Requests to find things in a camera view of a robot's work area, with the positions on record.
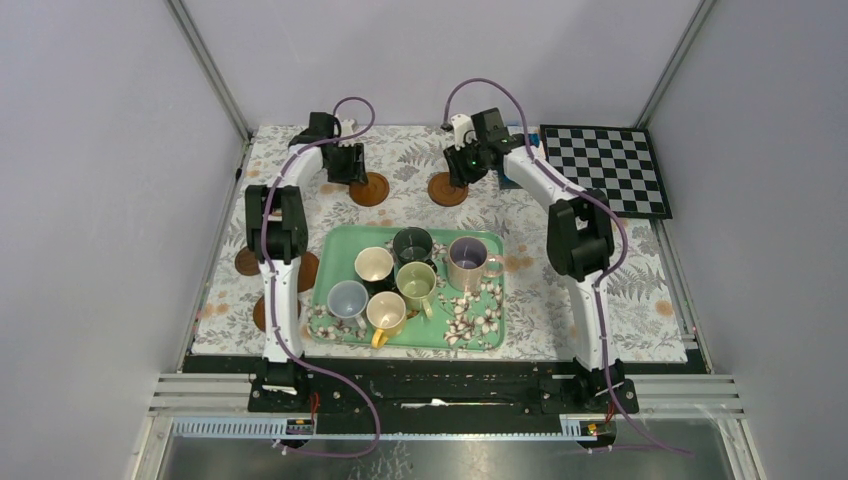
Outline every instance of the yellow mug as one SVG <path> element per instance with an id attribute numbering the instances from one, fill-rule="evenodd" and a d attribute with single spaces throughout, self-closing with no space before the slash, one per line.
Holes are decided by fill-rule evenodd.
<path id="1" fill-rule="evenodd" d="M 406 326 L 406 303 L 397 293 L 380 292 L 371 297 L 365 315 L 376 330 L 371 337 L 371 346 L 381 348 Z"/>

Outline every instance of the brown coaster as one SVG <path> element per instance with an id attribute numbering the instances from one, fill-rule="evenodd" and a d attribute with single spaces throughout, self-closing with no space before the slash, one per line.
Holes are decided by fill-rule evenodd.
<path id="1" fill-rule="evenodd" d="M 350 184 L 350 198 L 363 207 L 373 207 L 383 203 L 389 196 L 389 181 L 375 172 L 368 172 L 368 185 Z"/>
<path id="2" fill-rule="evenodd" d="M 239 250 L 236 254 L 236 271 L 247 277 L 259 275 L 259 260 L 247 247 Z"/>
<path id="3" fill-rule="evenodd" d="M 300 300 L 297 301 L 297 318 L 300 318 Z M 253 306 L 253 324 L 260 331 L 265 331 L 265 295 Z"/>
<path id="4" fill-rule="evenodd" d="M 450 184 L 450 173 L 437 173 L 427 185 L 430 200 L 443 207 L 455 207 L 468 197 L 468 187 L 456 188 Z"/>
<path id="5" fill-rule="evenodd" d="M 318 275 L 318 257 L 306 252 L 300 257 L 300 270 L 297 272 L 297 293 L 303 293 L 315 286 Z"/>

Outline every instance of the gray wall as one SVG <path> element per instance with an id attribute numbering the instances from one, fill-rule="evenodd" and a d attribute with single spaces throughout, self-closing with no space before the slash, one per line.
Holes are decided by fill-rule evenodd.
<path id="1" fill-rule="evenodd" d="M 770 478 L 848 467 L 848 3 L 720 2 L 651 131 Z"/>
<path id="2" fill-rule="evenodd" d="M 0 3 L 0 477 L 114 479 L 239 142 L 164 2 Z"/>
<path id="3" fill-rule="evenodd" d="M 381 124 L 441 123 L 450 90 L 490 77 L 529 120 L 627 125 L 698 0 L 187 0 L 251 125 L 302 124 L 341 97 Z M 511 104 L 488 86 L 456 111 Z"/>

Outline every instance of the olive green mug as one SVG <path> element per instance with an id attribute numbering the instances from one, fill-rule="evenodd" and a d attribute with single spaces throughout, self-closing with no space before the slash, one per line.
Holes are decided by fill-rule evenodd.
<path id="1" fill-rule="evenodd" d="M 398 270 L 397 287 L 410 310 L 424 312 L 433 318 L 436 299 L 436 272 L 423 262 L 410 262 Z"/>

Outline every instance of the pink mug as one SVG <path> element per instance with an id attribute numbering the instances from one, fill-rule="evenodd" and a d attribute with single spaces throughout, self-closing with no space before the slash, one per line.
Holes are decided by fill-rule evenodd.
<path id="1" fill-rule="evenodd" d="M 489 268 L 500 264 L 496 270 Z M 448 247 L 448 283 L 460 292 L 478 292 L 483 277 L 503 275 L 504 259 L 491 255 L 486 245 L 474 237 L 459 237 Z"/>

